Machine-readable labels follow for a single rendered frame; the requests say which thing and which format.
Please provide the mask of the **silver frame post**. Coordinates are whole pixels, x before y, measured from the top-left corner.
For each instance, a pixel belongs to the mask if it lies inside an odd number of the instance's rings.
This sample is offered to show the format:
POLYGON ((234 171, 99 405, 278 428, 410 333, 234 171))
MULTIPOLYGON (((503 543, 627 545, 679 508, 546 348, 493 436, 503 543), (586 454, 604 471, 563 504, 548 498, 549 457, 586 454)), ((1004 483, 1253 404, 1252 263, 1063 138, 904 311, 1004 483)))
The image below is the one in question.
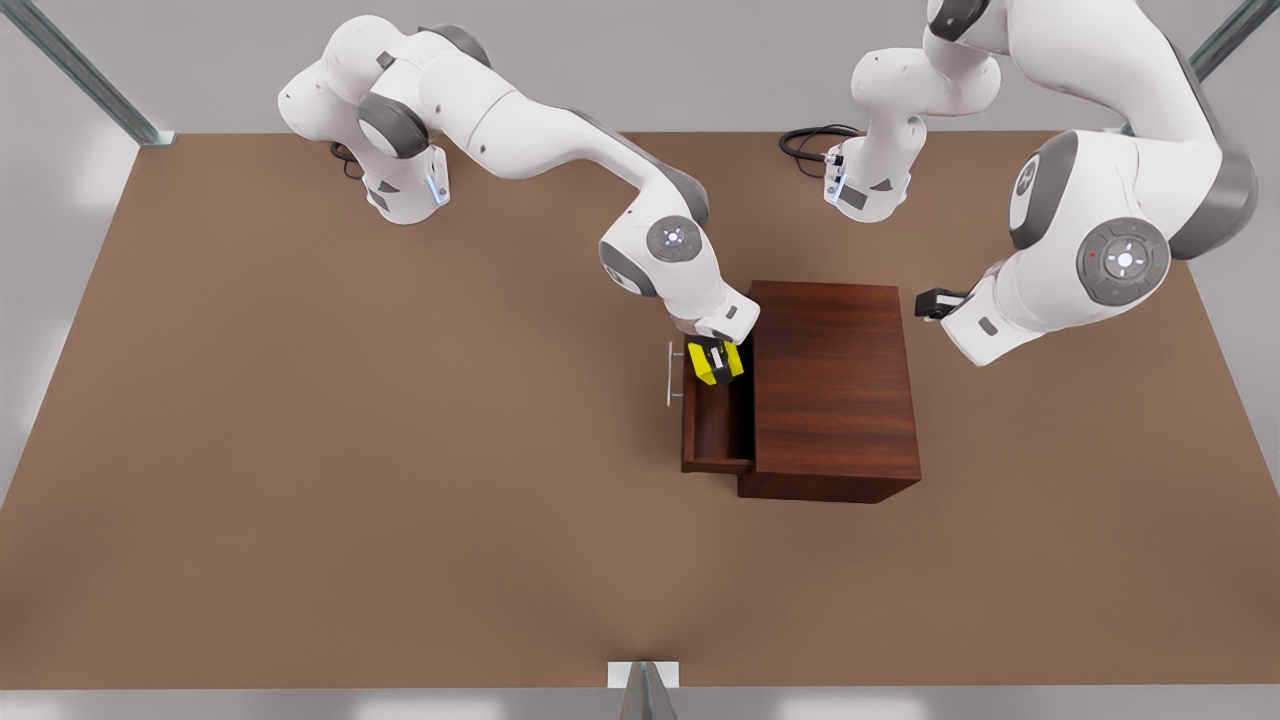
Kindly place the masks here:
POLYGON ((677 661, 608 662, 607 687, 623 689, 620 720, 678 720, 669 697, 680 688, 677 661))
POLYGON ((1247 117, 1280 97, 1280 0, 1138 0, 1213 101, 1247 117))
POLYGON ((133 102, 45 15, 33 0, 0 0, 4 14, 79 90, 141 147, 172 146, 173 131, 155 127, 133 102))

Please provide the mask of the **yellow block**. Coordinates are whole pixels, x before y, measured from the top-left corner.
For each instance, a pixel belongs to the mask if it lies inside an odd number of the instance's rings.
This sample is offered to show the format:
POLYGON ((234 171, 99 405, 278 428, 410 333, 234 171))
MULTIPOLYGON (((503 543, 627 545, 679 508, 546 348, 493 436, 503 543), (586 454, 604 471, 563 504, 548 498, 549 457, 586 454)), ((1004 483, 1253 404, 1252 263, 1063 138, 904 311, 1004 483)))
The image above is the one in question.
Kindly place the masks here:
POLYGON ((728 384, 744 374, 739 346, 733 342, 704 336, 686 336, 685 341, 694 374, 705 384, 728 384))

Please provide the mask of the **dark wooden cabinet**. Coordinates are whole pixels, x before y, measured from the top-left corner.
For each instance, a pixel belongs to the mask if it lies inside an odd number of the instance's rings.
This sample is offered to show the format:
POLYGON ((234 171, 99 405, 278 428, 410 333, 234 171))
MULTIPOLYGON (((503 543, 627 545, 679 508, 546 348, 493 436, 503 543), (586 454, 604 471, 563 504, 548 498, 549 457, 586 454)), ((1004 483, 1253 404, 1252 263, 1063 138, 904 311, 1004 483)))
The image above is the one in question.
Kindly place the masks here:
POLYGON ((899 290, 754 281, 742 498, 878 503, 922 479, 899 290))

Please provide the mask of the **wooden drawer with silver handle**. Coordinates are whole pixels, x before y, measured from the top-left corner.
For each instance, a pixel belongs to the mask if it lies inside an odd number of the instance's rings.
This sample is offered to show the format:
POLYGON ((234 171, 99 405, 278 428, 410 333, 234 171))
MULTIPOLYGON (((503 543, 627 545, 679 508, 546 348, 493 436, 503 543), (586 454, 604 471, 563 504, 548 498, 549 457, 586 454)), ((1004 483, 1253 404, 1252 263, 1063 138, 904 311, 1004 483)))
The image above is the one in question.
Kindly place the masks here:
POLYGON ((681 470, 746 475, 755 466, 751 345, 739 348, 744 374, 724 386, 699 380, 685 351, 681 342, 668 343, 666 400, 684 405, 681 470))

